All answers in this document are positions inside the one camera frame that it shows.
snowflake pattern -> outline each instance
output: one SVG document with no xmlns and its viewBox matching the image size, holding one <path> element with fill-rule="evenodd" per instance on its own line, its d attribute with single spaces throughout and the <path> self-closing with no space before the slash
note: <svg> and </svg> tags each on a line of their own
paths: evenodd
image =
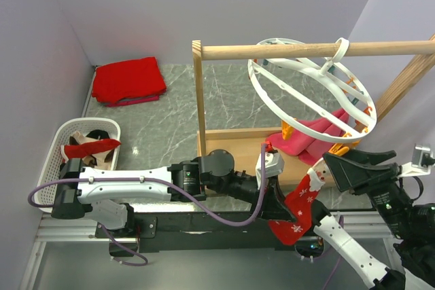
<svg viewBox="0 0 435 290">
<path fill-rule="evenodd" d="M 292 225 L 293 232 L 302 232 L 302 227 L 300 225 Z"/>
</svg>

red sock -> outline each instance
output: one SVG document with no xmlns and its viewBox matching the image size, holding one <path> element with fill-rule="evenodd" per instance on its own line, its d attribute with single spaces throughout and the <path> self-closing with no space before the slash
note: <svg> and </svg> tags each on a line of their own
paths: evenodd
<svg viewBox="0 0 435 290">
<path fill-rule="evenodd" d="M 311 228 L 311 205 L 329 170 L 323 159 L 319 160 L 302 178 L 298 187 L 287 195 L 285 204 L 298 219 L 297 222 L 269 221 L 269 227 L 275 236 L 286 245 L 294 244 Z"/>
<path fill-rule="evenodd" d="M 115 139 L 101 139 L 95 142 L 84 143 L 81 145 L 62 145 L 60 152 L 65 161 L 69 159 L 82 159 L 92 154 L 110 151 L 117 148 L 121 143 Z"/>
</svg>

white plastic basket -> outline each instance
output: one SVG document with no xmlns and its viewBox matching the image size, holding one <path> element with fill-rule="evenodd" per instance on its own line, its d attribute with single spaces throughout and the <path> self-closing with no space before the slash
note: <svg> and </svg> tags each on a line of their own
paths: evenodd
<svg viewBox="0 0 435 290">
<path fill-rule="evenodd" d="M 48 152 L 46 161 L 43 165 L 41 175 L 39 176 L 38 186 L 59 179 L 60 164 L 62 156 L 60 146 L 69 143 L 69 137 L 76 130 L 87 135 L 91 130 L 101 129 L 109 133 L 111 139 L 120 140 L 121 129 L 117 122 L 105 118 L 77 118 L 65 122 L 54 136 L 52 145 Z M 111 162 L 110 170 L 115 170 L 118 161 L 120 147 L 114 151 L 114 158 Z M 35 196 L 35 202 L 38 204 L 53 204 L 56 195 L 57 185 L 40 190 Z M 41 209 L 43 212 L 51 213 L 52 209 Z"/>
</svg>

wall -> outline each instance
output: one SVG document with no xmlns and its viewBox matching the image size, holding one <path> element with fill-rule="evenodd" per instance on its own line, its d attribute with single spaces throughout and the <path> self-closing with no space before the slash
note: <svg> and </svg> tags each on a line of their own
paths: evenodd
<svg viewBox="0 0 435 290">
<path fill-rule="evenodd" d="M 360 244 L 388 264 L 382 240 Z M 148 266 L 132 268 L 110 261 L 107 243 L 52 242 L 46 247 L 35 290 L 322 289 L 338 257 L 331 252 L 311 264 L 294 252 L 274 249 L 162 251 L 145 256 Z M 342 261 L 327 289 L 367 287 Z"/>
<path fill-rule="evenodd" d="M 0 0 L 0 289 L 20 284 L 41 215 L 27 194 L 91 73 L 56 0 Z"/>
<path fill-rule="evenodd" d="M 367 0 L 59 0 L 92 64 L 192 63 L 192 40 L 250 44 L 349 36 Z"/>
<path fill-rule="evenodd" d="M 435 33 L 434 0 L 369 0 L 350 35 L 351 41 L 426 40 Z M 343 62 L 361 77 L 378 98 L 412 56 L 346 58 Z M 414 143 L 435 146 L 435 69 L 432 69 L 362 142 L 369 151 L 395 149 L 398 162 L 411 159 Z M 435 202 L 433 176 L 425 178 L 421 202 Z M 407 189 L 418 194 L 411 179 Z"/>
</svg>

wooden rack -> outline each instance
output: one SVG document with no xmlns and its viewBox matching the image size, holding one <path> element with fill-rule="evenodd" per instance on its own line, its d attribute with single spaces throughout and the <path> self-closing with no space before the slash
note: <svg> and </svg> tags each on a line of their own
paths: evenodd
<svg viewBox="0 0 435 290">
<path fill-rule="evenodd" d="M 206 130 L 203 93 L 203 61 L 253 58 L 308 58 L 332 57 L 338 50 L 337 43 L 254 45 L 254 46 L 202 46 L 201 41 L 192 42 L 193 65 L 198 106 L 198 154 L 206 155 L 214 149 L 226 149 L 235 159 L 236 169 L 247 169 L 255 174 L 255 164 L 261 142 L 271 134 L 280 132 L 280 127 L 248 128 L 229 130 Z M 428 41 L 392 41 L 351 43 L 346 56 L 391 56 L 414 54 L 413 59 L 391 83 L 376 102 L 378 121 L 405 96 L 405 94 L 435 65 L 435 35 Z M 308 165 L 281 153 L 285 170 L 280 175 L 282 187 L 299 183 Z"/>
</svg>

